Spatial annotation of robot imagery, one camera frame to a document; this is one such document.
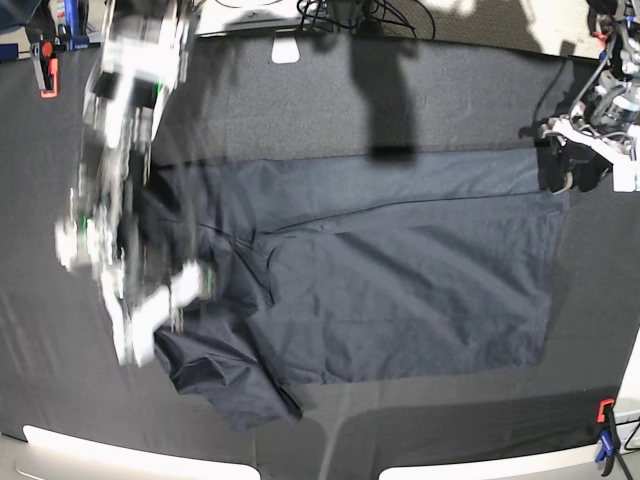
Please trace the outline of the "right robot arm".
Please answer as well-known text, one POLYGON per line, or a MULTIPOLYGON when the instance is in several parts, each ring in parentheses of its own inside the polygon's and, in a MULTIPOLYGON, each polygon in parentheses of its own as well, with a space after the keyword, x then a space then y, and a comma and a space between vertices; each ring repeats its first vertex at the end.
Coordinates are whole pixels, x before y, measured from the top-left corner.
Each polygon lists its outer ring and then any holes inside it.
POLYGON ((182 330, 183 309, 213 286, 211 268, 197 259, 192 212, 186 255, 163 259, 158 280, 148 278, 136 204, 168 100, 186 80, 199 17, 197 1, 107 2, 102 51, 85 87, 75 183, 54 226, 60 264, 98 284, 122 365, 151 362, 155 332, 164 324, 182 330))

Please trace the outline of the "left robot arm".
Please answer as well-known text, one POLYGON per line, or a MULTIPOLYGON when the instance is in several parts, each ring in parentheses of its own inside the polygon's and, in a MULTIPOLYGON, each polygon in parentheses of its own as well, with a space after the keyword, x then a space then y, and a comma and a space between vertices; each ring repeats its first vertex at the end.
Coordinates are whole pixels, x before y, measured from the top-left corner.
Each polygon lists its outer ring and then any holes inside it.
POLYGON ((539 184, 559 195, 639 190, 639 3, 590 1, 590 30, 602 46, 595 71, 568 107, 538 123, 539 184))

